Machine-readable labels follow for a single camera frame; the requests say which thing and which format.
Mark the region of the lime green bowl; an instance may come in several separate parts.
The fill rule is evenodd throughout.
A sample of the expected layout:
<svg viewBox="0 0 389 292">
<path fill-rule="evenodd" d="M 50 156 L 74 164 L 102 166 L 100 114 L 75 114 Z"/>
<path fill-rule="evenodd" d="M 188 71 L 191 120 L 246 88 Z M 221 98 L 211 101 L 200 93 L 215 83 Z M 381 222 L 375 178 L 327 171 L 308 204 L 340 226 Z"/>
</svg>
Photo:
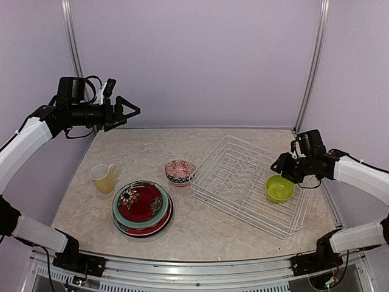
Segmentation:
<svg viewBox="0 0 389 292">
<path fill-rule="evenodd" d="M 281 175 L 273 175 L 266 180 L 265 190 L 272 202 L 283 203 L 294 196 L 295 186 Z"/>
</svg>

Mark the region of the white wire dish rack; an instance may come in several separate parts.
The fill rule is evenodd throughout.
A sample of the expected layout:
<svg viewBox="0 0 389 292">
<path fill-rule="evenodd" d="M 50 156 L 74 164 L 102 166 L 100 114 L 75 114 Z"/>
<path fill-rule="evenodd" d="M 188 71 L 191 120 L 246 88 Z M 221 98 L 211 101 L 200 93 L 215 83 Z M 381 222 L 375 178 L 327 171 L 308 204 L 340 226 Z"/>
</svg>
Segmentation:
<svg viewBox="0 0 389 292">
<path fill-rule="evenodd" d="M 308 191 L 295 186 L 294 196 L 274 203 L 265 183 L 278 154 L 226 135 L 190 176 L 197 199 L 240 223 L 286 239 L 299 231 L 308 207 Z"/>
</svg>

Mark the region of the yellow mug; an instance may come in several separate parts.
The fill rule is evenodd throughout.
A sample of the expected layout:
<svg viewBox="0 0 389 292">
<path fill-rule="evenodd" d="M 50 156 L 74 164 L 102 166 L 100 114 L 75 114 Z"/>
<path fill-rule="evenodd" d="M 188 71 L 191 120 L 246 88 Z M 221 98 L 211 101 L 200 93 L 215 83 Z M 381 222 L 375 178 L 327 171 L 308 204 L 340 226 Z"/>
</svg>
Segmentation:
<svg viewBox="0 0 389 292">
<path fill-rule="evenodd" d="M 116 173 L 117 166 L 115 164 L 99 164 L 91 169 L 89 177 L 99 192 L 108 194 L 114 190 Z"/>
</svg>

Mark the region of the blue white patterned cup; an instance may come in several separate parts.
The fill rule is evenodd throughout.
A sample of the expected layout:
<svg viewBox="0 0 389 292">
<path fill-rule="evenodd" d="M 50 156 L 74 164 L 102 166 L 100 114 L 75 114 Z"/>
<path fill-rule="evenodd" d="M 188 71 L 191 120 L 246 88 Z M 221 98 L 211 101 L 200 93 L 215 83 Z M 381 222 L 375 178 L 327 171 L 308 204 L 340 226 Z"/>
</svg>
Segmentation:
<svg viewBox="0 0 389 292">
<path fill-rule="evenodd" d="M 190 176 L 195 172 L 196 167 L 189 161 L 173 160 L 165 165 L 164 170 L 169 182 L 183 183 L 190 180 Z"/>
</svg>

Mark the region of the light teal floral plate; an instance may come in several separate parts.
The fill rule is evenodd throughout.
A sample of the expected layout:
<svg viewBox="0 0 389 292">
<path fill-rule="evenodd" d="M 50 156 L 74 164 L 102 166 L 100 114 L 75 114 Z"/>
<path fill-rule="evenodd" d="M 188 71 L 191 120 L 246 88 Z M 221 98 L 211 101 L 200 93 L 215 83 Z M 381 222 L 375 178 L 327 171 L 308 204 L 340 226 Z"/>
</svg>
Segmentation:
<svg viewBox="0 0 389 292">
<path fill-rule="evenodd" d="M 158 188 L 158 190 L 160 190 L 162 192 L 162 198 L 164 199 L 164 204 L 163 204 L 162 208 L 160 209 L 159 213 L 156 214 L 152 219 L 145 221 L 145 222 L 141 222 L 141 223 L 135 223 L 135 222 L 128 221 L 128 220 L 122 218 L 119 215 L 119 212 L 114 207 L 115 199 L 117 198 L 119 191 L 116 193 L 114 200 L 113 200 L 113 203 L 112 203 L 112 212 L 113 212 L 114 218 L 116 218 L 124 226 L 126 226 L 128 228 L 138 229 L 138 230 L 146 229 L 146 228 L 149 228 L 149 227 L 156 225 L 165 216 L 165 214 L 168 210 L 169 199 L 168 199 L 168 194 L 166 193 L 166 191 L 157 183 L 155 183 L 155 185 Z"/>
</svg>

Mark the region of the pink scalloped plate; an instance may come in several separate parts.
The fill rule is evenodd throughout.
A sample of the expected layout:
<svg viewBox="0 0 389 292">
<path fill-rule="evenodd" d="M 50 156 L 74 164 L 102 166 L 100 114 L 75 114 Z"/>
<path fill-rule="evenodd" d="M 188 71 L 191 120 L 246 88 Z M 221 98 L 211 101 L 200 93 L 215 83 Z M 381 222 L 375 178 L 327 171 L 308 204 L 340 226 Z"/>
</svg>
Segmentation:
<svg viewBox="0 0 389 292">
<path fill-rule="evenodd" d="M 164 226 L 167 225 L 168 222 L 170 221 L 172 213 L 173 213 L 173 211 L 169 210 L 167 212 L 166 216 L 164 216 L 163 219 L 161 219 L 160 222 L 158 222 L 158 224 L 156 224 L 153 227 L 149 227 L 149 228 L 142 229 L 142 230 L 128 228 L 128 227 L 122 225 L 121 223 L 117 222 L 116 220 L 114 220 L 114 224 L 116 225 L 116 227 L 120 231 L 122 231 L 125 234 L 128 234 L 128 235 L 133 236 L 133 237 L 144 237 L 144 236 L 149 236 L 149 235 L 163 229 Z"/>
</svg>

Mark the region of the black rimmed beige plate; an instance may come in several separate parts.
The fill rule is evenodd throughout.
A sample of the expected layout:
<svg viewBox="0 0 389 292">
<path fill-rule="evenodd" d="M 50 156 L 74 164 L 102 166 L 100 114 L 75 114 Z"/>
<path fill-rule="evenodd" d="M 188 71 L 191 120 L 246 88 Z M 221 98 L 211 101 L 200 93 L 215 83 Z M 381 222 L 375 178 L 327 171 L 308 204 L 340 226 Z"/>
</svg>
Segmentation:
<svg viewBox="0 0 389 292">
<path fill-rule="evenodd" d="M 155 235 L 158 232 L 162 231 L 165 227 L 167 227 L 171 218 L 173 217 L 173 213 L 174 213 L 173 202 L 172 202 L 172 199 L 170 196 L 168 196 L 168 199 L 169 199 L 168 210 L 167 210 L 165 216 L 163 217 L 163 219 L 161 219 L 155 226 L 152 226 L 152 227 L 149 227 L 146 229 L 142 229 L 142 230 L 135 230 L 135 229 L 131 229 L 131 228 L 128 228 L 128 227 L 122 225 L 121 223 L 119 223 L 119 221 L 116 218 L 113 218 L 113 222 L 114 222 L 116 228 L 120 232 L 122 232 L 123 234 L 128 235 L 130 237 L 144 238 L 144 237 L 150 237 L 152 235 Z"/>
</svg>

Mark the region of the white red patterned bowl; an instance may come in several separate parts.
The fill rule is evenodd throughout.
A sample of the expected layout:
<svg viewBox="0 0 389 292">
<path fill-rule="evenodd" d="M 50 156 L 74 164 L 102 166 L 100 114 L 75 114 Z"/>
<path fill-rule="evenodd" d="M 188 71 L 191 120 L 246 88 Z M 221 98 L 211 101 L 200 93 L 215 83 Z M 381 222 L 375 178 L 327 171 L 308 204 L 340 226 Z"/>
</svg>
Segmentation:
<svg viewBox="0 0 389 292">
<path fill-rule="evenodd" d="M 172 181 L 170 181 L 170 184 L 172 184 L 176 187 L 186 187 L 186 186 L 190 185 L 190 181 L 186 181 L 186 182 L 172 182 Z"/>
</svg>

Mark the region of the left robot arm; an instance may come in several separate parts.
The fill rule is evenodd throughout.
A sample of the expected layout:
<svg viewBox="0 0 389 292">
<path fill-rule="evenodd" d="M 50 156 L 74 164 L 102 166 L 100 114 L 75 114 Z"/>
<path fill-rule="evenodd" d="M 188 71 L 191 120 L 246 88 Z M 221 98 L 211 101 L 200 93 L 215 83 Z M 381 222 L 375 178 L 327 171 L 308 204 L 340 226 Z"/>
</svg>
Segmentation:
<svg viewBox="0 0 389 292">
<path fill-rule="evenodd" d="M 20 168 L 43 145 L 73 127 L 109 131 L 140 114 L 140 108 L 121 96 L 112 104 L 116 80 L 108 79 L 96 89 L 91 77 L 61 77 L 57 93 L 47 105 L 30 114 L 21 128 L 1 147 L 1 191 L 4 192 Z M 71 270 L 85 264 L 78 241 L 50 228 L 1 199 L 1 236 L 14 237 L 32 246 L 54 251 Z"/>
</svg>

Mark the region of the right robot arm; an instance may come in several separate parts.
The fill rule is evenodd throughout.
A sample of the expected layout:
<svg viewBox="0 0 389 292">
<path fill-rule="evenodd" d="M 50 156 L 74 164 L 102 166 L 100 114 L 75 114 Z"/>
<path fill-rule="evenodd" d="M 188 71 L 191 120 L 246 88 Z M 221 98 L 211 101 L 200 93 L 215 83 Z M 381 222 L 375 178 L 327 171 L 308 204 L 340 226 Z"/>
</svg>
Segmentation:
<svg viewBox="0 0 389 292">
<path fill-rule="evenodd" d="M 318 129 L 298 133 L 291 142 L 291 150 L 280 154 L 270 169 L 294 184 L 302 183 L 307 176 L 344 184 L 388 206 L 388 171 L 369 165 L 343 150 L 327 150 Z M 317 270 L 332 263 L 335 254 L 387 246 L 388 215 L 339 229 L 318 242 L 328 246 L 321 247 L 311 256 L 311 265 Z"/>
</svg>

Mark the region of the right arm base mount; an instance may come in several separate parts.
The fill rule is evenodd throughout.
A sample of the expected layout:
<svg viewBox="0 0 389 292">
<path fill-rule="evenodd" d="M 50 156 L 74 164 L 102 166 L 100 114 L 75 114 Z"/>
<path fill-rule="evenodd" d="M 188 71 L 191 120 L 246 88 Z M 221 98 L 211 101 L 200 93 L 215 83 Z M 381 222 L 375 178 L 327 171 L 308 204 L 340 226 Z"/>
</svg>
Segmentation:
<svg viewBox="0 0 389 292">
<path fill-rule="evenodd" d="M 298 254 L 290 261 L 294 276 L 317 273 L 343 264 L 340 254 L 319 254 L 317 252 Z"/>
</svg>

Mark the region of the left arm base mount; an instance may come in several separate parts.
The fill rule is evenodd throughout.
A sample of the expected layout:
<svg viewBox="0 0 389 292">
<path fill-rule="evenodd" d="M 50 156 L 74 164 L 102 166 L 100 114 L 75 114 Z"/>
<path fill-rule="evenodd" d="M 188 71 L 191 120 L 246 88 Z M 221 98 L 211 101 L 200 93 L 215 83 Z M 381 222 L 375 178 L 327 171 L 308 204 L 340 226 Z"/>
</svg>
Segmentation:
<svg viewBox="0 0 389 292">
<path fill-rule="evenodd" d="M 95 255 L 80 253 L 76 258 L 56 255 L 53 266 L 72 271 L 85 276 L 102 277 L 106 266 L 106 259 Z"/>
</svg>

